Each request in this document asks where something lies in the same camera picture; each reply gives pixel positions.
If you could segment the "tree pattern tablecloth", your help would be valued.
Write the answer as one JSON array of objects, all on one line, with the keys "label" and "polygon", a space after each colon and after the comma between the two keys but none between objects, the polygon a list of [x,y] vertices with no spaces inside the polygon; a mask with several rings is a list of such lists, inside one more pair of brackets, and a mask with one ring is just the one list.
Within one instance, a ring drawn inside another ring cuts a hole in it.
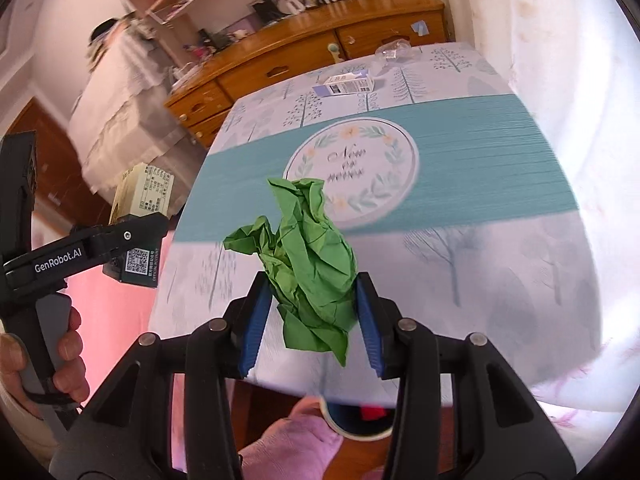
[{"label": "tree pattern tablecloth", "polygon": [[[370,93],[320,98],[367,70]],[[496,70],[463,42],[314,70],[239,99],[183,209],[150,318],[192,332],[244,296],[260,262],[224,238],[278,222],[272,177],[324,181],[326,212],[378,293],[433,332],[480,332],[527,385],[598,355],[601,308],[576,200]]]}]

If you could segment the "white floral curtain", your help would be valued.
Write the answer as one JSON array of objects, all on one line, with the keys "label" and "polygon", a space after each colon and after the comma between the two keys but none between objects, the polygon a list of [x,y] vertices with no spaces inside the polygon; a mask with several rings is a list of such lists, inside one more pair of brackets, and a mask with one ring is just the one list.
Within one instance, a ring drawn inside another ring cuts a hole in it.
[{"label": "white floral curtain", "polygon": [[572,437],[609,434],[639,385],[639,40],[617,0],[442,0],[538,122],[577,198],[600,288],[602,346],[540,386]]}]

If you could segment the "white lace covered furniture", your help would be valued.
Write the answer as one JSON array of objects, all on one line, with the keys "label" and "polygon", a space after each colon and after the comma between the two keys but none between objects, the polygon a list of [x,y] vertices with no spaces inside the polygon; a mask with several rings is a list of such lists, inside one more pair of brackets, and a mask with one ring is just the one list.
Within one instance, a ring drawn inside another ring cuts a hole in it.
[{"label": "white lace covered furniture", "polygon": [[174,177],[169,209],[189,196],[206,151],[165,107],[172,62],[134,21],[111,20],[88,47],[90,75],[67,134],[93,194],[113,203],[122,174],[143,162]]}]

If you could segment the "blue trash bin cream rim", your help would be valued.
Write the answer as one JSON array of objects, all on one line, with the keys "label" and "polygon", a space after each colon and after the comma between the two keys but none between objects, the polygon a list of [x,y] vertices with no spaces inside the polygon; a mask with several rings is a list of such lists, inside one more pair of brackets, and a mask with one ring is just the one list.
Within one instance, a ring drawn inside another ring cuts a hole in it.
[{"label": "blue trash bin cream rim", "polygon": [[393,431],[396,410],[386,408],[386,417],[366,422],[360,417],[361,407],[362,405],[341,404],[325,398],[320,399],[320,411],[324,420],[332,430],[345,439],[374,442],[388,438]]}]

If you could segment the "red envelope packet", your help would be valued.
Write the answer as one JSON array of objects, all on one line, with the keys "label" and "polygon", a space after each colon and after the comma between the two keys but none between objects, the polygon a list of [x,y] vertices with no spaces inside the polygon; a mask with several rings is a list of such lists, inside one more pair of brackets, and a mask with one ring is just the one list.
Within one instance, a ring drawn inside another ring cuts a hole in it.
[{"label": "red envelope packet", "polygon": [[360,417],[366,422],[373,422],[387,416],[386,408],[377,405],[363,405],[360,408]]}]

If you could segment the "green paper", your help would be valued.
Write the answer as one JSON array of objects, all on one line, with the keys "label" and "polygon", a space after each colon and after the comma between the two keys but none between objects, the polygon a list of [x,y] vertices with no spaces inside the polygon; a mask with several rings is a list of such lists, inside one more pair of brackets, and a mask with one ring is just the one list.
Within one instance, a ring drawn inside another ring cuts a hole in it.
[{"label": "green paper", "polygon": [[277,229],[259,216],[222,244],[262,263],[278,302],[286,348],[330,352],[345,366],[349,332],[356,324],[354,250],[324,210],[321,180],[270,178],[268,183],[281,213]]}]

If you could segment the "left pink trouser leg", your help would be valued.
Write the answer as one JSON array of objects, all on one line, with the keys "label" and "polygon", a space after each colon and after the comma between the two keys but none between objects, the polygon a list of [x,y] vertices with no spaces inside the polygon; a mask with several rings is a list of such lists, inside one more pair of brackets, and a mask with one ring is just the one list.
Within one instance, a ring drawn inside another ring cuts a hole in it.
[{"label": "left pink trouser leg", "polygon": [[305,396],[240,451],[244,479],[322,479],[342,446],[321,413],[320,399]]}]

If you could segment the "wooden dresser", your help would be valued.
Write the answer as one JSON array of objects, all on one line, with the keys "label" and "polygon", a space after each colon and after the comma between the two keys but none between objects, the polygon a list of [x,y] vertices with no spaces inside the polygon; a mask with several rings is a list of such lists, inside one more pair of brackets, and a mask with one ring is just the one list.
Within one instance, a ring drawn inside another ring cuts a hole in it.
[{"label": "wooden dresser", "polygon": [[450,39],[440,0],[344,0],[290,16],[198,66],[165,107],[208,148],[235,101],[298,75],[363,58],[383,44]]}]

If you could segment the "dark green tea box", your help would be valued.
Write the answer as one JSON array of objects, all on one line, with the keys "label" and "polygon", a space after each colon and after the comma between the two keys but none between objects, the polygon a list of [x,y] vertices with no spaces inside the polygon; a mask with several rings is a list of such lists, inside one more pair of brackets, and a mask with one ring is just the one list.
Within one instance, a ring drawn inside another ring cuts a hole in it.
[{"label": "dark green tea box", "polygon": [[110,217],[111,226],[121,226],[126,250],[104,263],[102,272],[114,280],[155,288],[160,273],[160,250],[168,233],[169,200],[174,176],[140,162],[122,174]]}]

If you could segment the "white blue small carton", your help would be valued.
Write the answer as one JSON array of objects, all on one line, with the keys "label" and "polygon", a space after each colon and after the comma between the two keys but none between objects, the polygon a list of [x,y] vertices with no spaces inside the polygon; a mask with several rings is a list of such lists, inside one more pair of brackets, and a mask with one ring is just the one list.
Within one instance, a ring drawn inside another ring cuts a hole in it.
[{"label": "white blue small carton", "polygon": [[350,94],[370,93],[374,90],[375,81],[367,70],[355,73],[344,73],[326,78],[322,84],[312,87],[320,98],[326,96],[349,96]]}]

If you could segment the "clear plastic bottle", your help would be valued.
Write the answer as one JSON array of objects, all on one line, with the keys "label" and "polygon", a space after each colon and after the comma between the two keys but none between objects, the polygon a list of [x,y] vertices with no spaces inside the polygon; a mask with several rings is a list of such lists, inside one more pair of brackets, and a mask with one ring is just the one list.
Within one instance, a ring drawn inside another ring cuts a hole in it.
[{"label": "clear plastic bottle", "polygon": [[413,58],[413,50],[407,39],[400,38],[378,47],[374,56],[384,63],[401,63]]}]

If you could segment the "pink bed blanket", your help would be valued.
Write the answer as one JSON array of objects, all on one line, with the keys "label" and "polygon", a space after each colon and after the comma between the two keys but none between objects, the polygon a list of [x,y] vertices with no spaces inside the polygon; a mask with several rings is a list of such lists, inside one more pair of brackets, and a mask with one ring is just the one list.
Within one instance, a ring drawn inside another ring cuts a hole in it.
[{"label": "pink bed blanket", "polygon": [[94,268],[69,278],[65,292],[81,316],[81,357],[93,394],[130,344],[148,330],[157,290],[116,282]]}]

